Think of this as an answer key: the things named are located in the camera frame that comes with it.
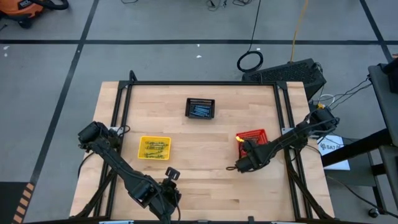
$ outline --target black metal frame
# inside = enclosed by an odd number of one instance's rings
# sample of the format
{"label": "black metal frame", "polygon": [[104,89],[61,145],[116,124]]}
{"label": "black metal frame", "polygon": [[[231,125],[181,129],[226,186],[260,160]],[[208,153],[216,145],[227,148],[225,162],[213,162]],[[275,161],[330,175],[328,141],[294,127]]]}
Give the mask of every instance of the black metal frame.
{"label": "black metal frame", "polygon": [[[114,110],[113,110],[113,116],[112,116],[112,122],[111,126],[116,126],[117,123],[117,117],[119,113],[119,107],[121,104],[121,95],[125,87],[127,87],[127,94],[126,94],[126,99],[124,102],[124,109],[123,109],[123,115],[122,115],[122,120],[121,120],[121,127],[124,127],[127,122],[127,114],[129,110],[129,105],[130,105],[130,99],[131,99],[131,92],[132,92],[132,86],[133,85],[246,85],[246,86],[272,86],[274,89],[274,96],[275,96],[275,103],[276,103],[276,110],[277,110],[277,115],[278,115],[278,121],[279,121],[279,126],[280,126],[280,133],[282,134],[282,128],[285,127],[284,123],[284,117],[282,113],[282,105],[280,103],[280,96],[279,96],[279,88],[282,89],[283,94],[284,94],[284,100],[286,104],[286,110],[287,110],[287,118],[289,120],[289,126],[291,128],[294,127],[294,119],[293,119],[293,113],[292,113],[292,107],[290,105],[290,99],[289,99],[289,93],[287,91],[287,85],[286,82],[261,82],[261,83],[253,83],[253,82],[190,82],[190,81],[137,81],[137,78],[134,74],[134,72],[130,72],[130,79],[128,81],[119,81],[118,85],[118,92],[116,93],[116,101],[114,104]],[[285,162],[286,164],[291,163],[291,158],[290,158],[290,150],[289,149],[284,149],[285,153]],[[300,176],[300,180],[306,185],[305,183],[305,175],[304,175],[304,169],[303,169],[303,164],[302,164],[302,159],[298,151],[295,151],[297,154],[296,158],[296,163],[297,163],[297,170],[298,174]],[[102,186],[104,181],[106,180],[106,176],[108,173],[108,165],[104,163],[103,169],[101,171],[101,180],[99,185]],[[106,217],[111,217],[112,214],[112,208],[113,208],[113,200],[114,200],[114,194],[115,194],[115,187],[116,187],[116,177],[112,180],[111,186],[109,189],[109,197],[106,205]],[[295,221],[297,222],[298,220],[302,220],[302,217],[300,216],[300,206],[299,206],[299,200],[297,197],[297,190],[296,190],[296,184],[293,181],[292,178],[289,177],[289,187],[290,187],[290,194],[292,196],[292,206],[293,206],[293,211],[294,211],[294,217]],[[94,212],[94,217],[97,217],[100,215],[100,210],[101,210],[101,203],[102,199],[98,200],[96,207],[95,207],[95,212]],[[310,207],[309,202],[304,198],[304,206],[305,206],[305,211],[306,211],[306,219],[308,220],[313,220],[315,222],[320,221],[322,222],[323,220],[314,220],[312,217],[312,210]]]}

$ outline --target white cable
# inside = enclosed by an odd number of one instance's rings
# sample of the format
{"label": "white cable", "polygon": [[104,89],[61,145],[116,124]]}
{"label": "white cable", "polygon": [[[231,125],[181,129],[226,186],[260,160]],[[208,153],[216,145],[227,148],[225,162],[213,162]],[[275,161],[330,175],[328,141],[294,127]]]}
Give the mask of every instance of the white cable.
{"label": "white cable", "polygon": [[335,96],[332,95],[332,94],[322,94],[322,95],[319,97],[319,102],[321,102],[321,98],[324,97],[324,96],[331,96],[331,97],[333,97],[333,101],[332,101],[328,106],[332,105],[332,103],[334,103],[335,100],[336,100]]}

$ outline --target orange vacuum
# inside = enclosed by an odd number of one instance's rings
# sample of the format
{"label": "orange vacuum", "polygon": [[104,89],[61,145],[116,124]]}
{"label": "orange vacuum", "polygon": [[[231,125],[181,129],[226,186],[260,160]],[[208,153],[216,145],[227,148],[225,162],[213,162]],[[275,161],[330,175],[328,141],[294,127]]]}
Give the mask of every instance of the orange vacuum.
{"label": "orange vacuum", "polygon": [[68,0],[55,4],[51,0],[0,0],[0,18],[17,21],[22,28],[32,26],[32,19],[39,16],[44,9],[65,10],[69,7]]}

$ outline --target wooden table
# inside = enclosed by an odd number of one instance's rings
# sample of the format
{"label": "wooden table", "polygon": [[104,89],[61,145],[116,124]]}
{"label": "wooden table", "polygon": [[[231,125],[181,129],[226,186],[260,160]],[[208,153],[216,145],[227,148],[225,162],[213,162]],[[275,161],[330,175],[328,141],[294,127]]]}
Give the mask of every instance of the wooden table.
{"label": "wooden table", "polygon": [[[109,126],[117,92],[117,82],[104,82],[99,93],[94,120]],[[308,114],[302,83],[288,83],[295,123]],[[212,120],[184,117],[188,97],[216,100]],[[281,104],[285,105],[280,94]],[[123,104],[119,110],[121,120]],[[287,115],[284,110],[284,121]],[[182,193],[182,220],[294,220],[283,151],[262,170],[241,174],[227,171],[238,158],[235,134],[253,129],[265,129],[269,141],[280,136],[271,86],[133,86],[122,157],[132,166],[158,181],[165,178],[166,168],[181,172],[177,187]],[[141,136],[172,138],[168,161],[137,158]],[[314,140],[310,145],[317,148]],[[303,168],[309,191],[333,216],[333,208],[319,153],[302,151]],[[98,188],[103,160],[98,155],[89,158],[81,169],[70,215],[77,214]],[[305,217],[302,195],[298,199]],[[104,195],[104,214],[108,194]],[[172,219],[178,217],[177,210]],[[123,180],[118,178],[115,191],[113,220],[156,220],[149,209],[142,209],[127,194]]]}

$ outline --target yellow bin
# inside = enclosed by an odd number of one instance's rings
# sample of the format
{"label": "yellow bin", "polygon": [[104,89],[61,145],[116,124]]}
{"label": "yellow bin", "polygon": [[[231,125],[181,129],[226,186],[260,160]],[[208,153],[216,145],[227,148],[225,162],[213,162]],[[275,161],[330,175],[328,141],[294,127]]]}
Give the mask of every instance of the yellow bin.
{"label": "yellow bin", "polygon": [[168,160],[171,143],[169,137],[143,136],[139,141],[138,159]]}

